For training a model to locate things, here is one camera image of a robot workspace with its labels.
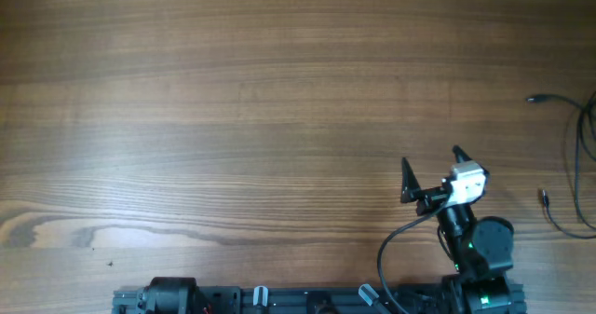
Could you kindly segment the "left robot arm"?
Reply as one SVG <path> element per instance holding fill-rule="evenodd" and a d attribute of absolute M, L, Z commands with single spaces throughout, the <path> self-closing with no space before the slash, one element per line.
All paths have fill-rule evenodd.
<path fill-rule="evenodd" d="M 142 289 L 137 308 L 154 314 L 205 314 L 210 303 L 193 278 L 156 277 Z"/>

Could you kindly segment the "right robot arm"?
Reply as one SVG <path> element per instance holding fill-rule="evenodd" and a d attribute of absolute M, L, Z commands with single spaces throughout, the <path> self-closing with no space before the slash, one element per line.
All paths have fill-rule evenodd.
<path fill-rule="evenodd" d="M 457 270 L 437 287 L 439 313 L 512 313 L 516 306 L 507 272 L 513 268 L 512 224 L 504 218 L 477 219 L 472 205 L 485 195 L 490 173 L 459 146 L 455 163 L 439 186 L 424 189 L 409 161 L 401 161 L 400 201 L 414 202 L 419 216 L 435 217 Z"/>

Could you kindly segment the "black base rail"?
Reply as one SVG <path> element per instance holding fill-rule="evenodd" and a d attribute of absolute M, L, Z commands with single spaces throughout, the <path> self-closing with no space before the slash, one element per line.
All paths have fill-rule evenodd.
<path fill-rule="evenodd" d="M 358 288 L 283 289 L 258 286 L 241 289 L 237 286 L 199 287 L 210 303 L 210 313 L 439 313 L 436 307 L 439 283 L 401 284 L 387 290 L 374 289 L 369 284 Z M 510 282 L 515 310 L 508 314 L 527 311 L 525 295 L 520 284 Z M 143 314 L 137 308 L 142 292 L 120 290 L 114 292 L 114 314 Z"/>

